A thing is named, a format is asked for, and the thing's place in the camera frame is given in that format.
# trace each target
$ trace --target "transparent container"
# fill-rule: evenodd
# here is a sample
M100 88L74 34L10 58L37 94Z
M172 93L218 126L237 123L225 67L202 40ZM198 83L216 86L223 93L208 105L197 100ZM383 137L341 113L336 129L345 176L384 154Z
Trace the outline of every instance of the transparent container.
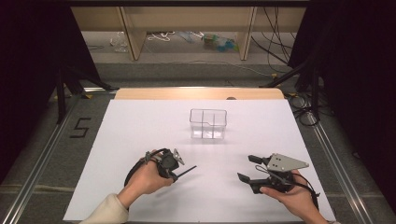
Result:
M217 109L192 109L190 112L192 138L224 138L227 111Z
M114 47L116 52L128 52L124 32L117 32L117 36L110 39L110 45Z

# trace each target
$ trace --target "sleeve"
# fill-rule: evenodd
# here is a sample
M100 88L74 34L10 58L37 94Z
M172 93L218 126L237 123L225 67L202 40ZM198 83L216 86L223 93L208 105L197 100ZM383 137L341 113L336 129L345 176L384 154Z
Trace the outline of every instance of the sleeve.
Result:
M109 194L96 207L91 215L80 224L106 223L120 224L128 220L128 211L117 198L117 194Z

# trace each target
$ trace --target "hand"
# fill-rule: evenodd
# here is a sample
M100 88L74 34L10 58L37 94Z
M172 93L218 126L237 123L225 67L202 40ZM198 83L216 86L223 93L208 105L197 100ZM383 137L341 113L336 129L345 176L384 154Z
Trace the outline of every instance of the hand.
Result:
M302 177L298 176L300 173L297 170L293 170L291 172L296 174L294 176L294 181L304 185L307 184ZM260 191L263 194L279 200L292 214L300 217L303 221L305 221L305 223L328 223L326 219L324 219L324 217L320 214L318 209L314 206L311 193L307 189L294 186L291 191L282 193L276 189L262 187L260 188Z
M162 187L172 185L173 182L172 178L161 177L156 162L149 161L137 169L117 197L127 208L141 195L153 193Z

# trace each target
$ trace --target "white paper sheet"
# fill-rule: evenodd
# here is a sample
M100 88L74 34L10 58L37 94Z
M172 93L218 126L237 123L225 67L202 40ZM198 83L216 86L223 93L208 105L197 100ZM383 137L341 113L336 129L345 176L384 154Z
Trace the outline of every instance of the white paper sheet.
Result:
M191 138L192 108L227 110L224 139ZM131 221L298 221L282 203L253 194L236 174L266 178L248 155L272 153L310 164L300 172L321 193L321 214L335 220L286 100L111 101L64 220L88 217L107 194L122 189L125 176L146 151L163 147L177 148L186 162L176 174L197 168L171 187L139 198L131 207Z

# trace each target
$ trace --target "gray floor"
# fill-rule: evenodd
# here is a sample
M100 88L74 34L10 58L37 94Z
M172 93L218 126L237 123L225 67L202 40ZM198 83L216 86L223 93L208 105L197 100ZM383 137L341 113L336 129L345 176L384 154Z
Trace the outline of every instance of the gray floor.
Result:
M232 33L219 35L234 38ZM188 43L178 35L169 35L170 41L168 42L157 39L148 40L139 61L132 62L128 53L114 52L114 47L110 46L110 38L115 36L114 33L84 33L102 80L117 87L258 87L270 82L272 74L280 75L273 68L280 71L290 70L274 57L267 60L267 54L253 42L249 49L248 59L240 61L236 51L218 52L205 47L198 37L191 36L194 42ZM254 38L263 46L269 46L269 42L262 37L262 34L254 34ZM293 38L290 34L282 34L282 41L285 45L292 46ZM271 51L284 58L280 48L273 45ZM295 92L293 84L296 78L293 77L282 83L279 88L284 93ZM83 82L83 85L95 87L89 82ZM62 221L64 212L89 156L107 104L113 98L114 93L93 93L88 98L73 96L67 100L69 105L72 102L76 102L76 105L70 111L71 115L64 126L62 137L53 150L19 223L64 223ZM324 96L321 96L320 103L327 104ZM80 118L90 118L80 123L89 130L84 138L71 138L71 135L79 135L83 132L74 129ZM332 116L329 107L320 109L320 118L320 125L323 126L353 186L368 208L373 223L396 223L396 216L364 165L352 156L353 147L348 142L336 117ZM21 185L30 174L35 161L55 129L56 120L57 102L53 95L28 146L21 152L7 179L1 185L0 218L4 218ZM336 218L344 224L359 223L325 156L314 128L304 126L298 120L296 122L299 124L306 147L323 185L325 192L322 193L329 198Z

